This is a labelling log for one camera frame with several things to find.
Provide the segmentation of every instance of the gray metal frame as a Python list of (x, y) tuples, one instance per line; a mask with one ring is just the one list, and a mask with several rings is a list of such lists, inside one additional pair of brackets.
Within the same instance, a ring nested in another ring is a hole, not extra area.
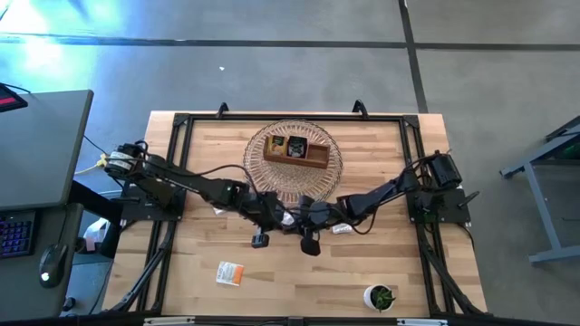
[(499, 171), (499, 174), (503, 178), (511, 178), (517, 172), (525, 172), (529, 186), (532, 189), (532, 193), (534, 194), (537, 209), (539, 210), (540, 216), (542, 217), (542, 223), (546, 229), (547, 237), (550, 241), (552, 249), (530, 255), (529, 261), (532, 264), (556, 261), (571, 257), (580, 257), (580, 245), (562, 247), (560, 244), (560, 240), (556, 234), (554, 224), (552, 223), (552, 216), (550, 215), (546, 205), (546, 198), (542, 194), (542, 189), (537, 182), (536, 172), (534, 171), (535, 164), (546, 164), (550, 161), (554, 161), (554, 163), (557, 164), (557, 160), (546, 160), (546, 158), (550, 158), (558, 150), (561, 150), (566, 145), (569, 145), (573, 139), (580, 137), (578, 132), (580, 132), (580, 124), (574, 126), (573, 128), (566, 129), (561, 136), (552, 138), (533, 154), (520, 160), (515, 166), (504, 168)]

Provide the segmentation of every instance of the small item in box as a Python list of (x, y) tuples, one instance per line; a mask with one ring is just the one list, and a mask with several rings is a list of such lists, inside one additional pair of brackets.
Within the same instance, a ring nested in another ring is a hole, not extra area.
[(216, 282), (239, 286), (242, 282), (244, 266), (240, 264), (220, 262), (217, 268)]
[(306, 158), (308, 139), (304, 137), (290, 136), (288, 139), (286, 155), (291, 158)]
[(275, 135), (268, 137), (268, 151), (272, 155), (283, 156), (286, 153), (286, 137)]

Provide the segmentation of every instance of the green plant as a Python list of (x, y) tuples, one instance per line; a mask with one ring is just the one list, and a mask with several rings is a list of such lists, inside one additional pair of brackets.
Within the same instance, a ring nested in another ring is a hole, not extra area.
[(392, 302), (394, 302), (396, 298), (392, 296), (392, 291), (390, 289), (382, 286), (372, 290), (371, 299), (372, 303), (374, 303), (374, 307), (381, 312), (391, 307)]

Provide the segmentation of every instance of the keyboard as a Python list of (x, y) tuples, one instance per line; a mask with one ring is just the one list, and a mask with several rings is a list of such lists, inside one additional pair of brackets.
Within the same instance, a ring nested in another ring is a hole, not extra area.
[(0, 213), (0, 259), (33, 254), (34, 211)]

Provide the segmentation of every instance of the small potted plant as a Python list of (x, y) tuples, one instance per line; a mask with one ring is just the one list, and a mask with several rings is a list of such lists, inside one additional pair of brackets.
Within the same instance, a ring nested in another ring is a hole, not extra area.
[(371, 309), (379, 312), (388, 311), (392, 308), (395, 297), (387, 285), (371, 285), (364, 291), (364, 303)]

